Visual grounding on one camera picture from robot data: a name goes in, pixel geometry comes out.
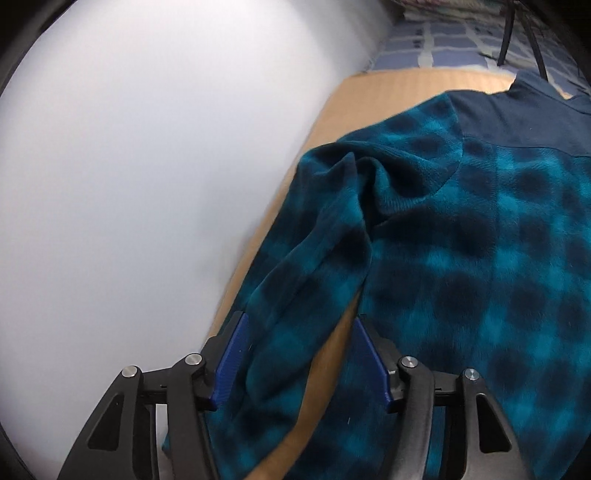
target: plaid sleeve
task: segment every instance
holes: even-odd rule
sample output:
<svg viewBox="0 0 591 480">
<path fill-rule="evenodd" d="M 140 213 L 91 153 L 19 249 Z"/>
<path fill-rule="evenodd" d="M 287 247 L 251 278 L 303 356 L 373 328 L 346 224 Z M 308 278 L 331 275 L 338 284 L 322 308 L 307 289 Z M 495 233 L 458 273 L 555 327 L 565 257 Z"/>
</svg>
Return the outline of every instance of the plaid sleeve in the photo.
<svg viewBox="0 0 591 480">
<path fill-rule="evenodd" d="M 207 418 L 224 480 L 247 475 L 293 426 L 310 362 L 368 275 L 374 226 L 435 194 L 461 156 L 441 95 L 302 157 L 232 309 L 249 314 L 252 346 Z"/>
</svg>

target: plaid fabric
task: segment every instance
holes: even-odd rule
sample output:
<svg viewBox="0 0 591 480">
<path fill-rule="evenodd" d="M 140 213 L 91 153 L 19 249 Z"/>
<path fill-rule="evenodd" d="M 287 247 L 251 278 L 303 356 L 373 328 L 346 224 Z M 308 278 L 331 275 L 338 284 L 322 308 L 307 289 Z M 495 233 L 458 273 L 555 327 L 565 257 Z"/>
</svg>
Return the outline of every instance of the plaid fabric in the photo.
<svg viewBox="0 0 591 480">
<path fill-rule="evenodd" d="M 254 338 L 229 402 L 207 419 L 224 480 L 247 475 L 291 429 L 310 361 L 361 287 L 360 313 L 403 354 L 433 370 L 481 372 L 538 479 L 559 479 L 584 444 L 591 160 L 468 136 L 455 95 L 301 159 L 235 302 Z M 502 95 L 519 109 L 515 90 Z M 395 416 L 365 381 L 349 355 L 288 478 L 376 475 Z"/>
</svg>

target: teal and black plaid shirt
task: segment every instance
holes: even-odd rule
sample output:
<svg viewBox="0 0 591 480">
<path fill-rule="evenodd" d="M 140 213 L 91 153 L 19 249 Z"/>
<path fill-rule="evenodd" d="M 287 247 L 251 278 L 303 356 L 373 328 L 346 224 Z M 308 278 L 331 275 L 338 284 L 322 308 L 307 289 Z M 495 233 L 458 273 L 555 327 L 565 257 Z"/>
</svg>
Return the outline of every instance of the teal and black plaid shirt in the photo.
<svg viewBox="0 0 591 480">
<path fill-rule="evenodd" d="M 558 480 L 591 432 L 591 100 L 520 73 L 506 93 L 444 93 L 302 157 L 235 302 L 253 343 L 207 420 L 223 480 L 291 429 L 360 288 L 359 312 L 403 354 L 481 372 L 536 478 Z M 375 476 L 395 416 L 368 391 L 349 355 L 288 479 Z"/>
</svg>

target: blue gripper pad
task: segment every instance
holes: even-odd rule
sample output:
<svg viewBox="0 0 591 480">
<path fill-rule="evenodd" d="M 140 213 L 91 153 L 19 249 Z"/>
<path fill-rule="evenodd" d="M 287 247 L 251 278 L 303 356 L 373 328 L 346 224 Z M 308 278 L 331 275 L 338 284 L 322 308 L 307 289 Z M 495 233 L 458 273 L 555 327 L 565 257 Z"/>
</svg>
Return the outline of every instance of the blue gripper pad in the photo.
<svg viewBox="0 0 591 480">
<path fill-rule="evenodd" d="M 230 397 L 238 368 L 249 345 L 248 340 L 248 315 L 243 313 L 216 369 L 211 396 L 214 408 L 220 407 Z"/>
<path fill-rule="evenodd" d="M 376 401 L 388 409 L 390 404 L 394 402 L 390 393 L 388 371 L 380 360 L 379 354 L 359 318 L 353 321 L 351 346 L 356 360 L 363 366 L 367 382 Z"/>
</svg>

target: silver screw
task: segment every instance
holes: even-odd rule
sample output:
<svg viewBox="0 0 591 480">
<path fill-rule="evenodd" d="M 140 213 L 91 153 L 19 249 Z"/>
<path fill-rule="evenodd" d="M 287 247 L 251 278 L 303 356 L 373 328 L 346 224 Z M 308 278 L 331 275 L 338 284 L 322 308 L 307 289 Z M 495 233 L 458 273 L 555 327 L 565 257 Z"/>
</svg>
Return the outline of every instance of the silver screw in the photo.
<svg viewBox="0 0 591 480">
<path fill-rule="evenodd" d="M 406 368 L 415 368 L 418 365 L 418 360 L 413 356 L 403 356 L 400 361 Z"/>
<path fill-rule="evenodd" d="M 473 382 L 480 378 L 480 373 L 478 373 L 473 368 L 466 368 L 464 370 L 464 375 L 468 380 L 472 380 Z"/>
<path fill-rule="evenodd" d="M 125 367 L 121 371 L 121 375 L 123 375 L 125 378 L 131 378 L 131 377 L 135 377 L 135 374 L 137 372 L 138 372 L 138 367 L 135 367 L 133 365 L 130 365 L 128 367 Z"/>
<path fill-rule="evenodd" d="M 185 357 L 185 363 L 187 365 L 198 365 L 203 360 L 203 357 L 198 353 L 191 353 Z"/>
</svg>

